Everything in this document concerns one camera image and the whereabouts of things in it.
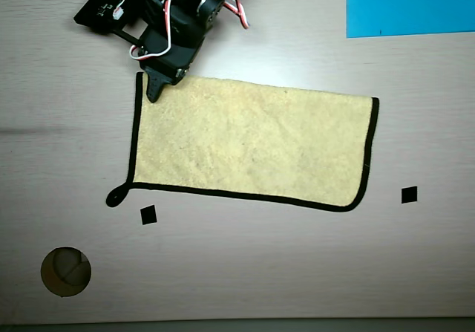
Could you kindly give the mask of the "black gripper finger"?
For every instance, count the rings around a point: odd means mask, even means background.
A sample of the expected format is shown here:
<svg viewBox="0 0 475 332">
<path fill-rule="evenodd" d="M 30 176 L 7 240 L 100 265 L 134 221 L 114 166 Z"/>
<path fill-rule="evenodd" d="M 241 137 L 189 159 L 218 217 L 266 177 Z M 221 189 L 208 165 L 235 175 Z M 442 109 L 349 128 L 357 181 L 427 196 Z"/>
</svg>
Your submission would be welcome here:
<svg viewBox="0 0 475 332">
<path fill-rule="evenodd" d="M 173 85 L 174 83 L 168 77 L 163 76 L 153 69 L 146 69 L 145 73 L 148 76 L 146 96 L 149 102 L 155 103 L 160 98 L 164 87 Z"/>
</svg>

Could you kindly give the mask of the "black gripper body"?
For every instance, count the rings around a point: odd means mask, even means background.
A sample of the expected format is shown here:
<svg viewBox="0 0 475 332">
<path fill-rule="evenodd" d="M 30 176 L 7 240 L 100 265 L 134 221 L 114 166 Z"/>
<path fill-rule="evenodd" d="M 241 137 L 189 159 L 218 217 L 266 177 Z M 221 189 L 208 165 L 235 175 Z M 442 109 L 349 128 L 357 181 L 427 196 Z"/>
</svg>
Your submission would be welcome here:
<svg viewBox="0 0 475 332">
<path fill-rule="evenodd" d="M 159 16 L 142 16 L 147 28 L 140 36 L 142 50 L 159 53 L 168 46 L 171 48 L 162 56 L 145 59 L 140 68 L 148 74 L 160 77 L 167 84 L 176 85 L 189 69 L 206 35 L 206 28 L 196 18 L 189 15 L 170 17 L 171 36 L 166 34 L 166 21 Z"/>
</svg>

